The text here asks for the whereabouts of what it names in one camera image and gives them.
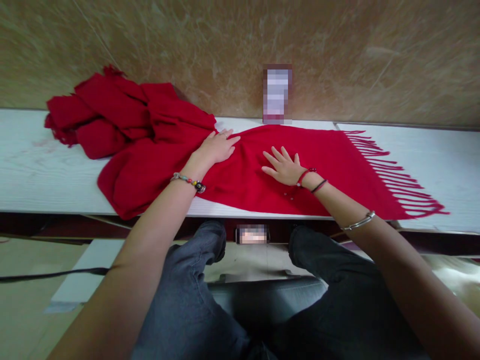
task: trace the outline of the white wood grain surface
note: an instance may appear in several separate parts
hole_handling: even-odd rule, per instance
[[[404,229],[480,234],[480,132],[396,126],[337,124],[340,130],[365,130],[417,179],[449,215],[401,220]]]
[[[0,109],[0,212],[115,215],[97,187],[108,159],[91,160],[82,147],[68,148],[45,129],[46,111]],[[217,117],[217,129],[235,133],[262,126],[261,119]],[[335,130],[327,121],[292,126]],[[195,198],[191,217],[294,219],[302,215],[251,212]],[[309,216],[311,219],[325,219]]]

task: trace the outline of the black string bracelet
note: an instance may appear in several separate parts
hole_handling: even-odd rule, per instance
[[[316,188],[314,188],[311,193],[313,194],[314,192],[316,192],[317,190],[319,190],[323,185],[325,185],[326,183],[328,183],[329,181],[327,179],[323,180],[321,183],[319,183]]]

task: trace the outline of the wrist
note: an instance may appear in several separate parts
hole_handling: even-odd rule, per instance
[[[301,181],[301,186],[305,189],[308,189],[309,191],[312,191],[323,180],[324,178],[316,172],[309,172],[303,177]]]
[[[202,159],[201,156],[197,156],[194,152],[180,173],[192,180],[202,181],[211,167],[212,164]]]

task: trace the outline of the bracelet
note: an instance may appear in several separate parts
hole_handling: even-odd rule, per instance
[[[302,186],[302,180],[304,179],[305,175],[307,175],[308,173],[316,173],[317,172],[317,168],[316,167],[310,167],[308,170],[305,170],[303,172],[302,175],[300,175],[300,177],[298,178],[298,181],[296,182],[296,185],[298,187]]]
[[[375,211],[370,211],[369,213],[366,214],[366,217],[364,219],[362,219],[359,222],[356,222],[356,223],[354,223],[350,226],[341,227],[340,229],[343,230],[343,231],[346,231],[346,230],[352,230],[352,229],[355,229],[355,228],[359,228],[362,225],[365,225],[366,223],[369,223],[370,221],[372,221],[374,216],[375,216]]]
[[[314,188],[311,193],[313,194],[314,192],[316,192],[317,190],[320,190],[326,183],[328,183],[329,181],[327,179],[323,180],[321,183],[319,183],[316,188]]]
[[[196,192],[199,193],[199,194],[203,193],[205,191],[205,189],[207,188],[205,185],[203,185],[198,180],[192,180],[191,178],[183,176],[179,172],[174,172],[173,177],[170,179],[170,181],[172,182],[173,180],[177,180],[177,179],[180,179],[180,180],[186,181],[189,184],[192,184],[195,187]]]

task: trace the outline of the red string bracelet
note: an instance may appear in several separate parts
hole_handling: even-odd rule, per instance
[[[305,170],[303,172],[302,175],[300,175],[300,177],[298,178],[298,181],[296,182],[296,185],[298,187],[301,187],[302,186],[302,180],[304,179],[305,175],[307,175],[308,173],[316,173],[317,172],[317,168],[316,167],[310,167],[308,170]]]

